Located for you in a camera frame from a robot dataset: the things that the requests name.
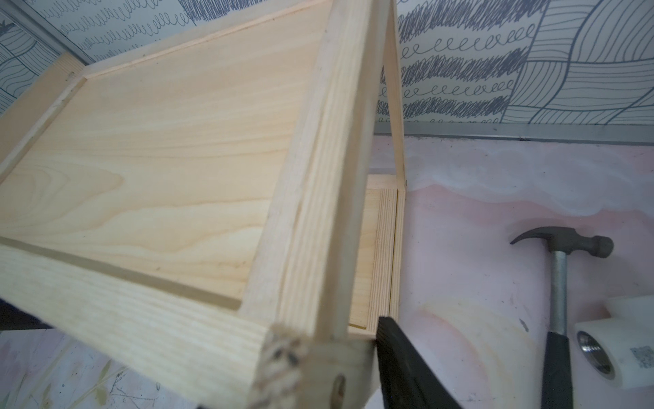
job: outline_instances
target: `hammer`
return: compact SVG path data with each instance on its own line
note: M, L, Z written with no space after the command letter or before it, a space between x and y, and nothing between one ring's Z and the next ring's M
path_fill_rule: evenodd
M613 240L603 236L584 237L570 227L539 227L522 233L511 244L528 238L545 239L547 249L552 253L549 331L545 345L540 407L542 409L572 409L570 342L566 335L568 327L566 257L575 250L587 251L595 257L609 257L613 251Z

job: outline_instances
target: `black handle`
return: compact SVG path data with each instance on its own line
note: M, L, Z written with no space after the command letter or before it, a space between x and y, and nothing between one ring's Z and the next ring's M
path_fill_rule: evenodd
M572 409L570 341L565 335L547 333L541 409Z

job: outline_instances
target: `wall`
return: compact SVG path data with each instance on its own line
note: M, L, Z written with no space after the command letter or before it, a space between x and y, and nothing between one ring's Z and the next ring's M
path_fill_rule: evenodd
M0 115L57 57L0 13Z
M24 1L102 60L261 0ZM398 0L398 29L408 120L654 124L650 0Z

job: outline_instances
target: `wood grain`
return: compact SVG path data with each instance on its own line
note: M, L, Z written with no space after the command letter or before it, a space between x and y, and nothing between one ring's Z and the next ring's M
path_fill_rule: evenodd
M398 182L395 175L368 175L366 189L397 189Z
M86 262L96 270L7 244L0 243L3 300L189 400L245 406L267 325L104 274L93 260Z
M252 262L240 312L259 319L275 321L290 249L294 221L298 214L304 180L314 149L326 94L339 49L338 39L343 20L331 13L322 38L311 87L305 96L296 123L288 155L275 187L266 225Z
M377 225L379 222L379 199L381 189L366 190L364 201L364 216L359 237L359 251L356 255L356 273L350 324L366 328L368 324L368 308L371 302L371 286L373 265L375 264L375 249L377 245Z
M240 299L329 11L89 79L0 185L0 235Z
M390 284L390 316L400 319L400 277L402 276L402 242L404 237L404 204L406 191L398 191L397 216L395 218L395 243L393 245L393 273Z
M379 199L375 262L372 273L368 323L366 325L366 330L371 332L377 332L379 317L388 316L390 308L397 198L398 190L394 188L383 189Z
M373 351L374 341L367 337L314 342L273 327L264 343L248 408L359 409L370 396ZM340 399L332 395L339 378L345 382Z
M384 72L386 75L386 92L388 96L388 115L390 116L390 134L393 138L395 154L395 174L398 190L406 190L407 179L404 171L404 110L402 107L402 78L400 76L400 45L398 42L397 8L390 6L386 44L384 48Z
M388 1L336 0L339 47L293 223L277 320L316 339L347 335Z
M84 64L62 54L0 116L0 183L84 84Z

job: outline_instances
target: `work surface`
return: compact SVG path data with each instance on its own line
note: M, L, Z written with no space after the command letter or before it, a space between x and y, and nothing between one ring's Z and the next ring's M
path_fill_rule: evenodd
M378 139L372 168L391 168L391 152ZM508 244L518 233L558 223L613 238L606 260L570 257L571 328L605 317L609 296L654 293L652 164L653 147L407 140L400 325L464 409L539 407L549 276L541 243ZM654 388L613 389L571 348L576 407L654 406ZM3 403L195 407L57 330L0 334Z

